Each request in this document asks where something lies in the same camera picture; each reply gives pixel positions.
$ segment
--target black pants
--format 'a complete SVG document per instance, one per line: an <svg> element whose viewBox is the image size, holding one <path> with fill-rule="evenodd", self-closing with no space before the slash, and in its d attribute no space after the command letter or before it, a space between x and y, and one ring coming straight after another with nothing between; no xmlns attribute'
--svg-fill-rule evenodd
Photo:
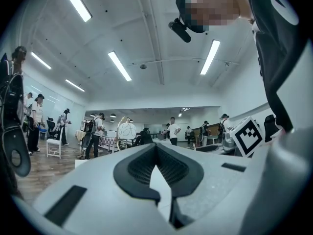
<svg viewBox="0 0 313 235"><path fill-rule="evenodd" d="M62 145L67 144L67 138L65 135L65 126L60 126L59 132L58 132L58 137L57 140L60 140L60 135L61 135L61 129L63 128L63 133L62 133Z"/></svg>
<svg viewBox="0 0 313 235"><path fill-rule="evenodd" d="M90 153L90 149L92 147L92 144L93 144L93 156L95 158L98 157L99 138L100 138L100 136L96 136L96 135L91 136L91 140L90 140L89 145L86 149L85 158L89 158L89 153Z"/></svg>
<svg viewBox="0 0 313 235"><path fill-rule="evenodd" d="M27 148L28 151L34 152L38 150L39 129L35 128L33 124L30 124L28 127L29 134L27 140Z"/></svg>
<svg viewBox="0 0 313 235"><path fill-rule="evenodd" d="M170 139L172 145L177 145L177 138Z"/></svg>

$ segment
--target fluorescent light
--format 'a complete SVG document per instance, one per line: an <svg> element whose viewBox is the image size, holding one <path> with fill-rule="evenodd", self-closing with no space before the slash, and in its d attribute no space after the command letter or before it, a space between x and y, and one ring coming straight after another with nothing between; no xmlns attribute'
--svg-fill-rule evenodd
<svg viewBox="0 0 313 235"><path fill-rule="evenodd" d="M56 99L56 98L54 98L54 97L52 97L52 96L49 96L49 97L51 97L51 98L53 98L53 99L55 99L55 100L59 101L58 99Z"/></svg>
<svg viewBox="0 0 313 235"><path fill-rule="evenodd" d="M76 87L77 89L81 90L82 92L85 92L85 90L83 90L82 88L80 88L79 86L77 86L76 84L73 84L71 81L69 81L68 79L65 80L66 82L68 82L69 84L71 84L72 86Z"/></svg>
<svg viewBox="0 0 313 235"><path fill-rule="evenodd" d="M31 87L33 87L34 89L38 90L36 87L34 87L34 86L32 86L32 85L31 85ZM38 90L38 91L41 92L41 90Z"/></svg>
<svg viewBox="0 0 313 235"><path fill-rule="evenodd" d="M119 69L119 71L122 73L122 75L125 77L127 81L131 81L131 77L126 72L125 68L123 67L122 63L119 61L117 55L114 51L110 52L109 57L112 59L112 61L115 63L116 67Z"/></svg>
<svg viewBox="0 0 313 235"><path fill-rule="evenodd" d="M52 102L52 103L55 103L55 102L53 102L52 100L50 100L49 98L46 98L47 100L49 100L50 102Z"/></svg>
<svg viewBox="0 0 313 235"><path fill-rule="evenodd" d="M70 0L79 15L82 17L84 22L87 22L91 18L91 14L87 10L87 8L84 6L83 2L81 0Z"/></svg>
<svg viewBox="0 0 313 235"><path fill-rule="evenodd" d="M37 56L35 53L31 53L31 55L36 58L39 62L41 62L44 66L46 66L49 70L51 69L51 66L49 66L48 64L46 64L39 56Z"/></svg>
<svg viewBox="0 0 313 235"><path fill-rule="evenodd" d="M214 56L217 50L219 49L220 43L221 43L220 41L213 40L209 55L207 56L206 62L202 68L200 75L205 75L207 73L207 70L210 68Z"/></svg>

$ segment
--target neck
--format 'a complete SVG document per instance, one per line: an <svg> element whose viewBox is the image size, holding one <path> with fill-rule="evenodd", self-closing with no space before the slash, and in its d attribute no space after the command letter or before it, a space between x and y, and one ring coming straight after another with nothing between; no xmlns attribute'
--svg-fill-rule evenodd
<svg viewBox="0 0 313 235"><path fill-rule="evenodd" d="M249 0L236 0L239 6L240 18L252 20L253 14Z"/></svg>

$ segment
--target white cube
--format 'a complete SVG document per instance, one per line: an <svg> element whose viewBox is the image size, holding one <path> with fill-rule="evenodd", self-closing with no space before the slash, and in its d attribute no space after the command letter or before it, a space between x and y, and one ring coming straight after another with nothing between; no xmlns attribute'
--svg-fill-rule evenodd
<svg viewBox="0 0 313 235"><path fill-rule="evenodd" d="M230 130L243 157L249 157L256 149L265 143L265 137L252 117L244 118L236 127Z"/></svg>

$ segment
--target linear light fixture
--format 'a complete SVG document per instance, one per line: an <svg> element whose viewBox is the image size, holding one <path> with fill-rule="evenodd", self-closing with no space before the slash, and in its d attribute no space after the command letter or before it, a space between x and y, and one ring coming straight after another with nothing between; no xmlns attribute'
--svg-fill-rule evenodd
<svg viewBox="0 0 313 235"><path fill-rule="evenodd" d="M47 98L47 100L49 100L49 101L52 102L52 103L55 103L55 102L53 102L52 100L50 100L49 98Z"/></svg>
<svg viewBox="0 0 313 235"><path fill-rule="evenodd" d="M31 53L31 55L36 58L39 62L41 62L44 66L46 66L49 70L51 69L51 66L49 66L48 64L46 64L39 56L37 56L35 53Z"/></svg>
<svg viewBox="0 0 313 235"><path fill-rule="evenodd" d="M108 55L112 59L112 61L115 63L116 67L119 69L122 75L125 77L125 79L127 81L131 81L132 80L131 77L128 75L122 63L119 61L117 55L115 54L115 51L110 52Z"/></svg>
<svg viewBox="0 0 313 235"><path fill-rule="evenodd" d="M202 68L200 75L205 75L207 73L207 71L210 68L210 65L214 59L214 56L215 56L217 50L219 49L220 43L221 43L220 41L213 40L210 52L207 56L206 62Z"/></svg>
<svg viewBox="0 0 313 235"><path fill-rule="evenodd" d="M69 81L68 79L65 80L66 82L68 82L69 84L71 84L72 86L76 87L77 89L81 90L82 92L85 92L85 90L83 90L82 88L80 88L79 86L77 86L76 84L73 84L71 81Z"/></svg>
<svg viewBox="0 0 313 235"><path fill-rule="evenodd" d="M36 87L34 87L34 86L32 86L32 85L31 85L31 87L33 87L34 89L36 89L36 90L38 90L39 92L41 92L41 90L37 89Z"/></svg>
<svg viewBox="0 0 313 235"><path fill-rule="evenodd" d="M84 22L87 22L91 18L91 14L81 0L70 0L70 2L73 4Z"/></svg>
<svg viewBox="0 0 313 235"><path fill-rule="evenodd" d="M56 99L56 98L54 98L54 97L52 97L52 96L49 96L49 97L51 97L51 98L53 98L53 99L55 99L55 100L59 101L58 99Z"/></svg>

